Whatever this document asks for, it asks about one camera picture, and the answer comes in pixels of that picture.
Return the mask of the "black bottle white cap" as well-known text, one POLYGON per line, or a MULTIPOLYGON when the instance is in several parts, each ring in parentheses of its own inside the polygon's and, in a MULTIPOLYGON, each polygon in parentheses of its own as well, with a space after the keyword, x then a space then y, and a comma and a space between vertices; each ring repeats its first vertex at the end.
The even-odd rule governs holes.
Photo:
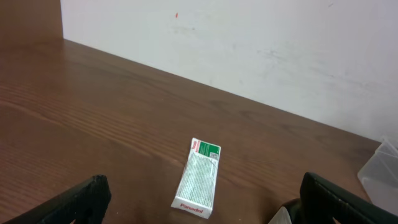
POLYGON ((284 203, 269 224, 302 224, 302 204, 299 198, 284 203))

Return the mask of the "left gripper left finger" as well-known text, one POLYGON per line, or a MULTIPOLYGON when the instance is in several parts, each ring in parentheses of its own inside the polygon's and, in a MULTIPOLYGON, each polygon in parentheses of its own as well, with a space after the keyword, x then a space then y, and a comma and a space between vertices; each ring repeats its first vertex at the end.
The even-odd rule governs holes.
POLYGON ((105 175, 94 175, 6 224, 101 224, 111 201, 105 175))

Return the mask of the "white green Panadol box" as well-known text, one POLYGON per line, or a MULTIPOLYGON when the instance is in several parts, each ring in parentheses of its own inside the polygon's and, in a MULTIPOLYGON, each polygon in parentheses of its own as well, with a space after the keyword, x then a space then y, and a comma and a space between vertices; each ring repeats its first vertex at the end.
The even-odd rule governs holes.
POLYGON ((213 211, 221 147, 193 138, 172 208, 208 219, 213 211))

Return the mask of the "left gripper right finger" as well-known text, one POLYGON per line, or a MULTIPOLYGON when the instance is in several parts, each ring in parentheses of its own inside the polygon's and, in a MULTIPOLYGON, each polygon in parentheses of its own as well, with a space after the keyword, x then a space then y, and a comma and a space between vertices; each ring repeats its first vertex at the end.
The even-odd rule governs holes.
POLYGON ((396 215, 311 172, 303 177, 300 200, 307 223, 397 224, 396 215))

